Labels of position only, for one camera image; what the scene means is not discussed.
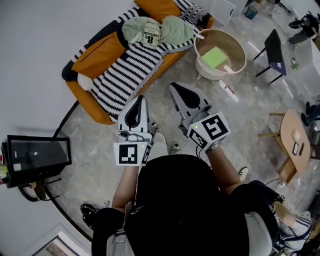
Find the green paper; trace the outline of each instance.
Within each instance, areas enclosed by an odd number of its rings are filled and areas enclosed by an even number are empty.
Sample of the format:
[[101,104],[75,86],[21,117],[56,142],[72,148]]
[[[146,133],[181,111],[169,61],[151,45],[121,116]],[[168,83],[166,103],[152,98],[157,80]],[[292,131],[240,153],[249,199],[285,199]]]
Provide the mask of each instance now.
[[219,66],[227,58],[228,57],[218,47],[214,47],[201,57],[201,59],[213,69]]

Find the white bin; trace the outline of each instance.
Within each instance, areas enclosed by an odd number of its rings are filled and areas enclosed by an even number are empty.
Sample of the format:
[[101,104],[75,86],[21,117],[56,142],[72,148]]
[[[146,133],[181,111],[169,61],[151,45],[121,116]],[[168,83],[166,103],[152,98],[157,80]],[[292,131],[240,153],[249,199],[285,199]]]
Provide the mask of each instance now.
[[[201,59],[201,56],[214,47],[218,47],[227,56],[227,59],[216,68],[210,67]],[[247,63],[241,44],[222,30],[209,28],[200,31],[194,39],[194,49],[197,55],[194,61],[196,70],[201,76],[210,80],[220,80],[225,75],[239,73]]]

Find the black and white striped blanket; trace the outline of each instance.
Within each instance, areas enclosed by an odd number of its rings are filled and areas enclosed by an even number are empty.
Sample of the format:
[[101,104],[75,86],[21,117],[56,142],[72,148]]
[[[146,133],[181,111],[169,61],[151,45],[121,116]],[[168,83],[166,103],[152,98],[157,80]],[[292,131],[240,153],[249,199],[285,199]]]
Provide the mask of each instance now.
[[[197,13],[203,13],[204,10],[187,0],[174,0],[174,2],[181,10],[181,18],[192,26],[196,35],[200,30],[195,24],[195,18],[199,16]],[[136,6],[128,10],[119,16],[116,21],[124,23],[139,16],[137,12],[139,8],[139,6]],[[185,51],[191,48],[193,44],[193,38],[179,45],[161,43],[156,48],[144,45],[141,42],[130,44],[125,53],[111,67],[93,79],[92,96],[108,113],[110,119],[117,122],[118,115],[125,104],[133,99],[158,71],[163,63],[163,57],[167,54]],[[83,48],[75,55],[74,62],[85,50]]]

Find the green blanket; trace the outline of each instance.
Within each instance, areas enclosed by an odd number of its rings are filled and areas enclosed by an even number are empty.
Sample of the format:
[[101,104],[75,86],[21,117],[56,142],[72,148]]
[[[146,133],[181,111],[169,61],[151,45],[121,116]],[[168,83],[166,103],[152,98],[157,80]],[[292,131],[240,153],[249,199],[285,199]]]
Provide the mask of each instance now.
[[[152,18],[133,17],[122,26],[124,39],[129,44],[142,41],[146,23],[160,25],[160,23]],[[160,43],[181,45],[193,37],[194,31],[192,27],[182,19],[170,15],[162,20]]]

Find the white marker cube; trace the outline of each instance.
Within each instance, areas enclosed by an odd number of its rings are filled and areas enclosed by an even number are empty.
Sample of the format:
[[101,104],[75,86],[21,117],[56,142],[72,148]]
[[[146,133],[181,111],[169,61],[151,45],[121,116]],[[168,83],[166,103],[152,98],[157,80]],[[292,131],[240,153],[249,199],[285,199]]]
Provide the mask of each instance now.
[[144,142],[115,142],[113,150],[117,166],[145,166],[152,145]]
[[224,114],[209,115],[190,125],[187,137],[192,139],[202,150],[220,144],[231,133]]

